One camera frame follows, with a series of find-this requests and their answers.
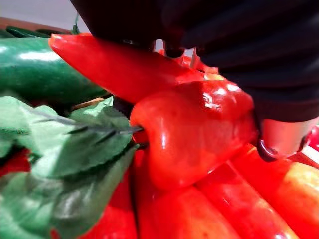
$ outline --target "wooden surface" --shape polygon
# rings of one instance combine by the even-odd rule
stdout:
[[[8,25],[25,28],[25,29],[29,29],[32,31],[35,31],[37,29],[50,29],[50,30],[61,31],[61,32],[66,32],[66,33],[70,32],[69,30],[61,29],[58,27],[47,26],[47,25],[42,25],[42,24],[37,24],[37,23],[32,23],[32,22],[27,22],[27,21],[20,21],[20,20],[15,20],[15,19],[11,19],[11,18],[0,17],[0,29],[4,29]]]

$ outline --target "gloved hand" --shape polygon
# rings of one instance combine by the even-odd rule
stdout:
[[[181,56],[181,32],[164,28],[160,9],[163,0],[71,0],[94,36],[136,47],[153,49],[165,41],[170,57]]]
[[[167,0],[162,20],[253,97],[261,153],[302,149],[319,120],[318,0]]]
[[[143,48],[163,39],[174,56],[180,46],[197,47],[205,64],[252,95],[274,151],[298,150],[316,123],[318,0],[71,1],[95,36]]]

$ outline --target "green vegetable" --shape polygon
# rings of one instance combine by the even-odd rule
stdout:
[[[12,34],[10,34],[4,29],[0,29],[0,39],[1,38],[15,38],[15,36],[13,36]]]
[[[82,76],[44,38],[0,41],[0,93],[12,91],[29,102],[72,105],[107,92]]]
[[[6,31],[15,37],[42,37],[50,38],[49,35],[15,26],[7,26]]]
[[[49,35],[49,36],[51,36],[51,34],[66,34],[65,32],[62,32],[62,31],[55,31],[55,30],[50,30],[50,29],[37,29],[35,31]]]

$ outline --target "red vegetable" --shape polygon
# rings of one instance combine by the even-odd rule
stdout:
[[[134,161],[140,239],[238,239],[222,214],[194,187],[161,192],[151,184],[138,151]]]
[[[318,125],[312,129],[311,135],[309,136],[309,140],[310,140],[309,146],[319,152],[319,126]]]
[[[233,163],[247,181],[304,239],[319,236],[319,170],[288,159],[264,162],[248,145]]]
[[[170,190],[189,186],[256,136],[250,96],[229,81],[181,84],[138,102],[131,124],[150,144],[152,182]]]
[[[8,162],[3,166],[0,166],[0,177],[5,176],[8,173],[30,171],[30,164],[27,157],[28,154],[29,151],[27,149],[15,153]]]
[[[230,165],[197,183],[212,204],[245,239],[298,238],[287,223]]]
[[[304,154],[304,151],[305,151],[305,150],[307,150],[307,151],[311,150],[312,153],[313,153],[313,152],[316,152],[316,151],[314,151],[314,150],[313,150],[312,148],[310,148],[310,147],[305,147],[302,152],[299,152],[299,153],[294,154],[293,156],[290,156],[289,159],[290,159],[291,161],[293,161],[293,162],[303,163],[303,164],[309,165],[309,166],[311,166],[311,167],[314,167],[314,168],[316,168],[316,169],[319,169],[319,164],[318,164],[318,160],[319,160],[318,155],[319,155],[319,153],[317,153],[316,155],[314,155],[314,157],[317,157],[317,158],[315,158],[316,161],[314,161],[312,158],[309,158],[309,157],[307,157],[307,156]]]
[[[156,52],[124,46],[89,35],[52,35],[51,48],[88,79],[135,103],[180,82],[203,75]]]

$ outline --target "black sleeve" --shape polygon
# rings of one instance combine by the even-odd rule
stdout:
[[[183,46],[252,95],[259,115],[319,115],[319,0],[168,0],[162,17],[184,29]]]

